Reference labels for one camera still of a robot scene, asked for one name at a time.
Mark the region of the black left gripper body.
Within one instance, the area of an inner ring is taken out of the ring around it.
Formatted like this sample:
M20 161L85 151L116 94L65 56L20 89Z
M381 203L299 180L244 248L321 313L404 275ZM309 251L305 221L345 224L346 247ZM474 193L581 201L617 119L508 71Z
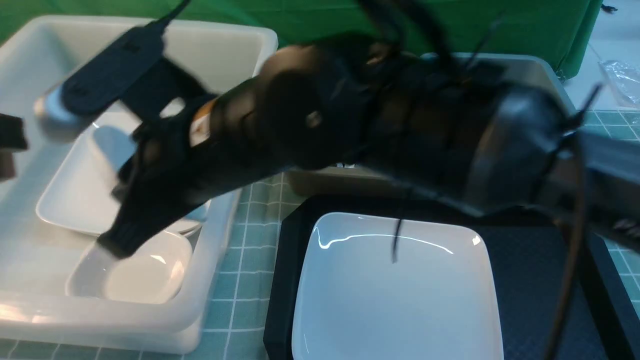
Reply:
M25 123L22 118L0 114L0 181L18 175L15 154L28 150Z

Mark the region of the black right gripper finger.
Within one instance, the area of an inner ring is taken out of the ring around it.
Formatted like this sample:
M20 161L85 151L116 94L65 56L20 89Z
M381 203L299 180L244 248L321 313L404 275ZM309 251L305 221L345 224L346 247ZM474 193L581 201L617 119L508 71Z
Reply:
M200 207L182 200L125 200L96 243L116 259L129 258L152 237Z

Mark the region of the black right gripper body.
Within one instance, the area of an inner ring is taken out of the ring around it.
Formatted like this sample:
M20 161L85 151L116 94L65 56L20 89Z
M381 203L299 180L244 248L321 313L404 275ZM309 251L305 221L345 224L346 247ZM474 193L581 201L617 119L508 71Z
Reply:
M117 220L178 219L211 198L281 169L262 133L256 78L215 96L188 102L179 114L144 121L132 138L133 156L118 173Z

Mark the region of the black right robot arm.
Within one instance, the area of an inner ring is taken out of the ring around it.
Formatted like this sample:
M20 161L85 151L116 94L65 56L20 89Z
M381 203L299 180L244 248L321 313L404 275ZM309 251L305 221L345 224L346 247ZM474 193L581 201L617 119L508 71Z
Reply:
M493 61L461 69L356 33L276 51L258 75L146 121L114 223L118 259L209 199L355 164L465 214L533 208L639 251L639 146L587 131Z

